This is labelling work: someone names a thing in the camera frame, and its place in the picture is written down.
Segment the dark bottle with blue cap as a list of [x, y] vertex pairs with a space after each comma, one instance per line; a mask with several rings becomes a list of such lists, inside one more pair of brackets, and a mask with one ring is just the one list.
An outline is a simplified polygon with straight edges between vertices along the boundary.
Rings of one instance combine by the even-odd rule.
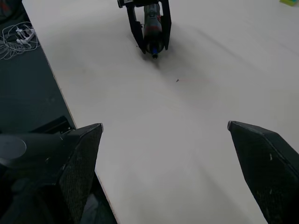
[[151, 4], [144, 7], [144, 41], [146, 51], [154, 59], [164, 48], [161, 15], [159, 4]]

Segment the green box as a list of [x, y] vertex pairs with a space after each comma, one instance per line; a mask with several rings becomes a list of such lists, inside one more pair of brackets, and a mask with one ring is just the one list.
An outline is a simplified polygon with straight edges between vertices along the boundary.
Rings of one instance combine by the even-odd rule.
[[295, 6], [296, 4], [299, 3], [299, 0], [279, 0], [279, 2], [293, 7], [293, 6]]

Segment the white power strip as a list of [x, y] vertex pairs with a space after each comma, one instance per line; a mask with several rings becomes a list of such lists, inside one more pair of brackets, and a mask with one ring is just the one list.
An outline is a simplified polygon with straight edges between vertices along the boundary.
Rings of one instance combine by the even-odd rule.
[[36, 33], [33, 28], [25, 27], [25, 29], [16, 29], [16, 33], [18, 35], [18, 38], [16, 39], [16, 42], [19, 44], [30, 44], [32, 39], [35, 37]]

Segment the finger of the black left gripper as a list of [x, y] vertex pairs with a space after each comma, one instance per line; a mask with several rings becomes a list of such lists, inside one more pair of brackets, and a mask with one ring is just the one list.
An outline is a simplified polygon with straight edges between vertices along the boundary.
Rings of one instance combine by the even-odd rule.
[[168, 50], [170, 33], [171, 33], [171, 13], [169, 0], [160, 0], [162, 4], [163, 15], [161, 16], [162, 33], [164, 40], [164, 48]]
[[127, 5], [127, 14], [130, 23], [131, 32], [136, 40], [136, 43], [143, 54], [146, 54], [146, 48], [144, 44], [144, 38], [142, 33], [142, 26], [139, 21], [137, 21], [135, 16], [135, 7], [132, 5]]

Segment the dark bag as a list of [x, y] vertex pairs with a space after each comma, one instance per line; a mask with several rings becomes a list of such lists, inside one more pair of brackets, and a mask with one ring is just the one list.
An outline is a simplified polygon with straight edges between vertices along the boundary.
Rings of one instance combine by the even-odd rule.
[[23, 18], [25, 14], [22, 0], [0, 0], [0, 24]]

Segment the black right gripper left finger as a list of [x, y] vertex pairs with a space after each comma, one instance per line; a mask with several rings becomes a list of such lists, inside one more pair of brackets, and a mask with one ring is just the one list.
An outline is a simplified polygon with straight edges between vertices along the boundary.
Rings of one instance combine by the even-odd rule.
[[79, 224], [81, 220], [92, 187], [102, 132], [102, 124], [97, 123], [72, 130], [65, 136], [70, 153], [58, 185], [69, 215], [67, 224]]

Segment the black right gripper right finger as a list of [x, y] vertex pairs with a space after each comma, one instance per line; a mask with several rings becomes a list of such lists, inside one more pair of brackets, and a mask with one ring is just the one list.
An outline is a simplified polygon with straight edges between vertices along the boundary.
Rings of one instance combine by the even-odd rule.
[[229, 121], [242, 173], [268, 224], [299, 224], [299, 154], [276, 132]]

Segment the dark robot body joint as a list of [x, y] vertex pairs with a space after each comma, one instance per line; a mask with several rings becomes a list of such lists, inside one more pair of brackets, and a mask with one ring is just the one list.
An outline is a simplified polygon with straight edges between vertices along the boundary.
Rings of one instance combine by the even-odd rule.
[[0, 187], [25, 178], [39, 186], [57, 185], [81, 136], [66, 134], [0, 134]]

